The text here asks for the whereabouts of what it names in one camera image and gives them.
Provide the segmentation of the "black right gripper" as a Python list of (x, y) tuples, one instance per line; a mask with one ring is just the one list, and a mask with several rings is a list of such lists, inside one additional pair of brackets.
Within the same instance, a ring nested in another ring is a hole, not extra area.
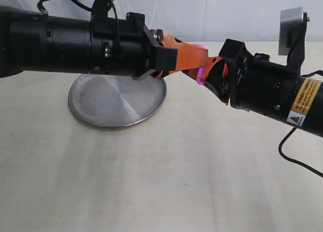
[[(195, 81), (198, 69), (188, 70)], [(202, 80), (225, 105), (230, 100), (232, 108), (284, 121), (299, 76), (298, 69), (272, 63), (265, 54), (253, 55), (245, 43), (227, 39), (219, 56), (207, 59)]]

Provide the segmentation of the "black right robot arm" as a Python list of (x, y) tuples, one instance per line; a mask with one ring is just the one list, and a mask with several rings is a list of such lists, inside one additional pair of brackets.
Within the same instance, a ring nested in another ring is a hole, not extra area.
[(223, 103), (253, 111), (322, 136), (322, 82), (302, 75), (304, 50), (292, 48), (287, 64), (251, 54), (245, 43), (227, 39), (204, 68), (202, 82)]

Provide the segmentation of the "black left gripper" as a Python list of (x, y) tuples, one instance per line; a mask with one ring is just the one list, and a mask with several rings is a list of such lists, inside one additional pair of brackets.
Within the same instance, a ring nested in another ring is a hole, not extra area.
[(124, 20), (92, 15), (90, 33), (92, 74), (161, 79), (205, 67), (208, 60), (206, 48), (149, 30), (143, 14), (130, 12)]

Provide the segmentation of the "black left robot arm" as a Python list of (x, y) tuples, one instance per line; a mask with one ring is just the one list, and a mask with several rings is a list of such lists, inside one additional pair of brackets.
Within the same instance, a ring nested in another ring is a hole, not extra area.
[(143, 14), (84, 21), (1, 6), (1, 77), (40, 71), (141, 80), (198, 69), (207, 59), (205, 48), (148, 29)]

